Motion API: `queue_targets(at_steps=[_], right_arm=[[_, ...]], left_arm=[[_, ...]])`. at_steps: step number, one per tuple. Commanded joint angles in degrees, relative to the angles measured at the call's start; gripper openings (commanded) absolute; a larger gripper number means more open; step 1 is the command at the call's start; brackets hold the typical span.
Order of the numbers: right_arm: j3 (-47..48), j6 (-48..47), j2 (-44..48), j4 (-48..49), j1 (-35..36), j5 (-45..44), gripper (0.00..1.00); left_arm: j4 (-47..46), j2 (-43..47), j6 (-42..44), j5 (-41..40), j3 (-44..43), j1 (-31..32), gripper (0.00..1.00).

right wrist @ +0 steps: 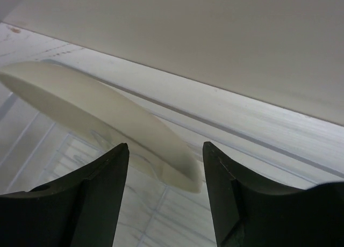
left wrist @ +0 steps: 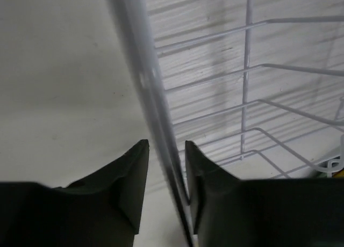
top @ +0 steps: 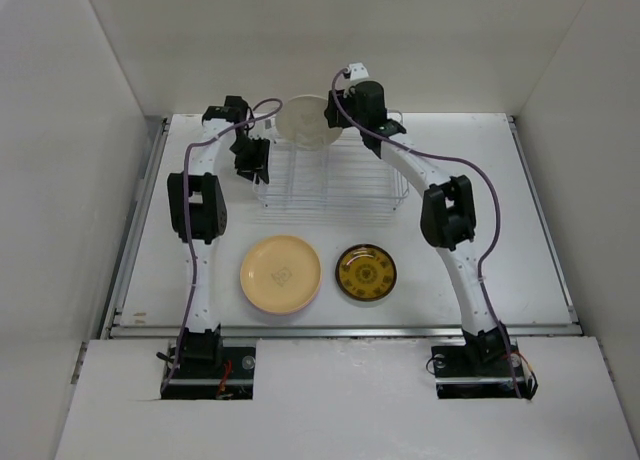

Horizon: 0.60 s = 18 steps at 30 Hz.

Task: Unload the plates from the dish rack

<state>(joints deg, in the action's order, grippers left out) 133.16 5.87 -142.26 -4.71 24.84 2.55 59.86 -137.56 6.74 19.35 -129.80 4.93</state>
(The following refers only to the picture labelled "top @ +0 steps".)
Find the pink plastic plate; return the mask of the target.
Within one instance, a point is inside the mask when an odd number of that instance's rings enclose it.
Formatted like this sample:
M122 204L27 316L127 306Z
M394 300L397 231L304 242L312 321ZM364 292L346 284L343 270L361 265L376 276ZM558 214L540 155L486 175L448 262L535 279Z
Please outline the pink plastic plate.
M256 307L272 315L290 315L304 310L317 295L317 292L294 292L283 296L263 297L257 302Z

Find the yellow brown patterned dish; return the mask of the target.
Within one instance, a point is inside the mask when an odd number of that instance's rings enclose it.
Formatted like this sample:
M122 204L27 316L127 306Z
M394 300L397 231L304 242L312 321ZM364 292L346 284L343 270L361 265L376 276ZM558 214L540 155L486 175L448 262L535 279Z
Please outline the yellow brown patterned dish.
M387 297L395 288L398 270L392 256L382 247L362 243L349 247L338 257L334 278L348 298L364 303Z

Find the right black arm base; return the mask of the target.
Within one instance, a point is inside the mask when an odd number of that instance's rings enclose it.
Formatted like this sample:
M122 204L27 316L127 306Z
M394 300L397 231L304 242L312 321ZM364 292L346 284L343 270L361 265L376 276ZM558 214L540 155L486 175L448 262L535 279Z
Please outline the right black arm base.
M517 399L532 400L539 382L526 358L512 346L510 357L473 366L458 345L437 345L431 348L431 358L425 368L434 376L437 397L457 399Z

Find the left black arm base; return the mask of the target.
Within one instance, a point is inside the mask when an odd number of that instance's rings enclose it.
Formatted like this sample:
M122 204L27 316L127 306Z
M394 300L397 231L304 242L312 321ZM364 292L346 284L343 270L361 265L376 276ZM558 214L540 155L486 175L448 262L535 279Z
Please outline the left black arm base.
M167 365L160 386L162 400L252 400L256 369L256 345L188 347L179 354L171 374L175 348L165 357Z

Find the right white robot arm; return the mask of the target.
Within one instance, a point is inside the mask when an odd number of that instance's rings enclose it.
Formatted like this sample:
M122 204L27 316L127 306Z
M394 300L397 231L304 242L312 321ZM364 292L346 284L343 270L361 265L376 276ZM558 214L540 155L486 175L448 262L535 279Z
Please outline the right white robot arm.
M354 127L363 144L395 168L421 195L420 230L445 264L461 314L465 339L463 361L477 374L487 373L511 354L505 325L499 320L485 284L483 264L495 249L501 232L501 209L496 189L476 164L459 157L418 150L406 128L388 116L384 89L364 80L344 90L333 79L325 117L331 127ZM464 165L486 183L495 212L495 230L486 251L474 252L477 226L473 186L465 175L454 176L438 161Z

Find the cream white plate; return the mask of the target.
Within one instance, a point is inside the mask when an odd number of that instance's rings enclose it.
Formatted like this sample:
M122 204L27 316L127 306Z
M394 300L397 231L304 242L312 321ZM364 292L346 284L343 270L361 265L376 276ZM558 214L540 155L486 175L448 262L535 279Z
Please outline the cream white plate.
M287 101L275 117L279 135L306 150L320 150L337 141L340 127L329 127L324 112L328 100L317 95L300 95Z

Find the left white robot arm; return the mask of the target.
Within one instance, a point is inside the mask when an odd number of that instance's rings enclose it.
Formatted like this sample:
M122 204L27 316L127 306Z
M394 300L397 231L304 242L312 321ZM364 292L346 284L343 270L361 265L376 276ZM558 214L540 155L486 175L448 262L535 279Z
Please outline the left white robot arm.
M216 160L228 150L240 177L267 183L270 141L250 137L249 130L269 117L254 117L253 109L240 96L229 95L223 105L208 107L202 116L202 139L186 147L182 170L167 178L171 225L185 245L190 268L174 368L189 361L198 374L209 377L223 367L224 353L216 346L220 313L210 299L208 266L228 222Z

